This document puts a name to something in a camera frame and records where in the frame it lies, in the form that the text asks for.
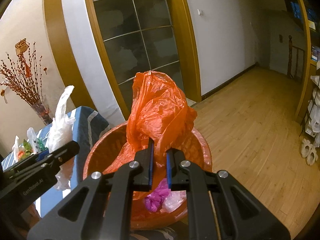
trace sliding glass door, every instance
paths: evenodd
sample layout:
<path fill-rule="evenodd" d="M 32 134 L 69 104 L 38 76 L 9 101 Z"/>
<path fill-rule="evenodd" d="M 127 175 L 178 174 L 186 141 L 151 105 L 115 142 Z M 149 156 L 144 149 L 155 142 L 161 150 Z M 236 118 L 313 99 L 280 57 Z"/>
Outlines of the sliding glass door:
<path fill-rule="evenodd" d="M 113 73 L 128 109 L 137 72 L 168 74 L 183 89 L 166 0 L 93 0 Z"/>

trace clear plastic bag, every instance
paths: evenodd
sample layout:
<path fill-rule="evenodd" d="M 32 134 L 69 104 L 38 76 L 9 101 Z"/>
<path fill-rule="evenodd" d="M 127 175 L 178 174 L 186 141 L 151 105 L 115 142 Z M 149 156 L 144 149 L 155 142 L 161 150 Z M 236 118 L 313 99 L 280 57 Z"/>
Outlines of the clear plastic bag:
<path fill-rule="evenodd" d="M 27 137 L 32 146 L 33 154 L 41 152 L 37 135 L 32 127 L 27 130 Z"/>
<path fill-rule="evenodd" d="M 59 99 L 56 115 L 52 119 L 52 127 L 50 128 L 48 135 L 48 149 L 50 153 L 72 140 L 72 125 L 76 119 L 74 117 L 68 117 L 66 114 L 66 107 L 67 100 L 73 89 L 74 86 L 66 87 Z M 73 166 L 74 157 L 60 166 L 60 171 L 56 175 L 58 182 L 54 185 L 56 189 L 70 189 L 69 180 L 72 176 Z"/>
<path fill-rule="evenodd" d="M 162 203 L 162 210 L 171 213 L 175 211 L 183 201 L 187 199 L 187 192 L 185 190 L 182 191 L 171 191 L 165 198 Z"/>
<path fill-rule="evenodd" d="M 19 153 L 23 150 L 23 147 L 21 147 L 19 143 L 19 137 L 16 135 L 14 145 L 12 146 L 13 158 L 16 162 L 19 160 Z"/>

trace orange plastic bag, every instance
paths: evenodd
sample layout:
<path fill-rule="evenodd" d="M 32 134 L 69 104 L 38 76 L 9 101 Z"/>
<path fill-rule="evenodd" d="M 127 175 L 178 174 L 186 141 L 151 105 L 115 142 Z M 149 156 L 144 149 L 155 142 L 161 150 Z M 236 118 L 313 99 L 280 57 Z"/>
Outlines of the orange plastic bag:
<path fill-rule="evenodd" d="M 191 134 L 197 113 L 187 105 L 184 93 L 164 73 L 137 73 L 132 89 L 133 104 L 126 129 L 127 142 L 103 173 L 115 172 L 121 165 L 132 161 L 135 153 L 147 148 L 149 138 L 152 138 L 155 142 L 153 191 L 166 175 L 166 151 L 171 147 L 179 148 Z M 132 219 L 135 216 L 144 217 L 143 213 L 148 212 L 142 203 L 148 194 L 150 192 L 134 192 Z"/>

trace baseboard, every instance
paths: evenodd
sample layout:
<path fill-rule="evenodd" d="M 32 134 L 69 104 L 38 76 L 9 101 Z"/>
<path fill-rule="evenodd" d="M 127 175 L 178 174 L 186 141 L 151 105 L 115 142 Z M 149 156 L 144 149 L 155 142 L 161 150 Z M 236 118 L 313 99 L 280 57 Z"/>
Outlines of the baseboard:
<path fill-rule="evenodd" d="M 259 62 L 254 63 L 252 66 L 246 68 L 244 71 L 241 71 L 239 74 L 235 75 L 234 77 L 230 78 L 229 80 L 227 80 L 226 82 L 222 83 L 221 85 L 219 85 L 218 87 L 212 89 L 211 91 L 209 91 L 208 93 L 205 93 L 202 97 L 201 100 L 205 100 L 206 98 L 208 98 L 209 96 L 212 96 L 214 93 L 218 92 L 219 90 L 223 89 L 225 86 L 227 86 L 228 84 L 230 84 L 232 81 L 236 80 L 238 77 L 242 76 L 244 73 L 248 72 L 250 69 L 252 69 L 255 66 L 259 66 Z"/>

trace slipper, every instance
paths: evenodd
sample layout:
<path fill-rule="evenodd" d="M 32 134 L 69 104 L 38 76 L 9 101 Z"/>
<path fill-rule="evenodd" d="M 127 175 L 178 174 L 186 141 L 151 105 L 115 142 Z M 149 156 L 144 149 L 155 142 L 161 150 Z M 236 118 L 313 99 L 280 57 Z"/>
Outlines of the slipper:
<path fill-rule="evenodd" d="M 302 158 L 305 158 L 309 155 L 309 151 L 312 149 L 312 144 L 309 140 L 303 139 L 302 140 L 302 147 L 301 147 L 301 156 Z"/>
<path fill-rule="evenodd" d="M 311 166 L 312 164 L 314 164 L 316 162 L 316 160 L 318 159 L 318 155 L 317 155 L 317 150 L 316 148 L 313 146 L 310 150 L 309 155 L 307 156 L 307 164 L 309 166 Z"/>

